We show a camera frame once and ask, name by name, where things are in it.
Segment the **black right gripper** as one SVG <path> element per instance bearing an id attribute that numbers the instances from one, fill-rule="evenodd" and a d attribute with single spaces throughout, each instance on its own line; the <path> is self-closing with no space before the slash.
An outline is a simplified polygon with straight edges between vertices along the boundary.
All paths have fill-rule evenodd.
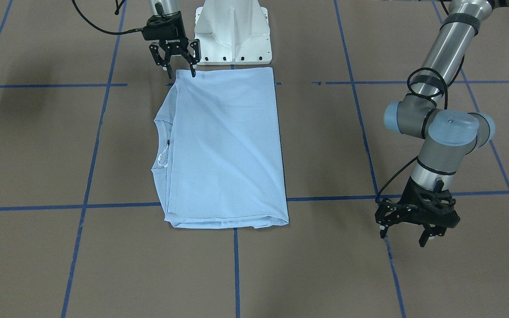
<path id="1" fill-rule="evenodd" d="M 149 45 L 155 64 L 164 64 L 170 80 L 175 78 L 170 64 L 172 56 L 183 56 L 190 64 L 192 78 L 196 76 L 198 62 L 201 61 L 199 39 L 189 40 L 186 36 L 182 13 L 151 16 L 143 28 L 143 38 L 154 41 Z"/>

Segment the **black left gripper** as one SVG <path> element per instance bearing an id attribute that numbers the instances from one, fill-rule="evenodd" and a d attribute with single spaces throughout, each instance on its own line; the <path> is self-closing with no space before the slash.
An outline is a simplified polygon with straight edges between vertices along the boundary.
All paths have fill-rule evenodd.
<path id="1" fill-rule="evenodd" d="M 444 185 L 444 181 L 438 178 L 435 188 L 429 190 L 410 178 L 397 203 L 377 196 L 378 209 L 374 218 L 380 226 L 380 238 L 386 239 L 390 226 L 406 222 L 424 228 L 418 243 L 425 247 L 436 234 L 445 234 L 447 229 L 455 228 L 460 222 L 454 208 L 456 200 L 448 189 L 444 190 Z"/>

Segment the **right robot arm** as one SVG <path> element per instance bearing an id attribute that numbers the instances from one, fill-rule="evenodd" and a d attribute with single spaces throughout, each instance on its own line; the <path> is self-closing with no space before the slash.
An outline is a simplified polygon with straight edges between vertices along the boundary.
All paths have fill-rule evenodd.
<path id="1" fill-rule="evenodd" d="M 167 71 L 168 78 L 172 79 L 171 57 L 182 56 L 194 78 L 201 60 L 200 40 L 190 40 L 186 36 L 178 0 L 152 0 L 150 4 L 153 15 L 141 33 L 144 40 L 152 41 L 148 47 L 154 63 Z"/>

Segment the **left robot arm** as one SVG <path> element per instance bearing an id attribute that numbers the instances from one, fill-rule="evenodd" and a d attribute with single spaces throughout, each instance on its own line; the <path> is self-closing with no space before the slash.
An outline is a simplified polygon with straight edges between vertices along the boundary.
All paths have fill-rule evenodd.
<path id="1" fill-rule="evenodd" d="M 408 162 L 413 170 L 400 200 L 375 199 L 382 239 L 391 226 L 405 222 L 423 227 L 418 243 L 424 247 L 460 221 L 450 193 L 452 180 L 464 157 L 489 143 L 496 127 L 487 114 L 450 110 L 448 90 L 482 22 L 497 8 L 509 8 L 509 0 L 451 1 L 426 59 L 406 80 L 406 96 L 384 112 L 387 129 L 423 139 L 423 145 Z"/>

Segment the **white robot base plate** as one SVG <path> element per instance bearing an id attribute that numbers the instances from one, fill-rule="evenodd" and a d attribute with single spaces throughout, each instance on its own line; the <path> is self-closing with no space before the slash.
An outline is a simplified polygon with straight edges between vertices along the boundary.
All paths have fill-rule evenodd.
<path id="1" fill-rule="evenodd" d="M 269 64 L 268 10 L 258 0 L 207 0 L 195 11 L 202 66 Z"/>

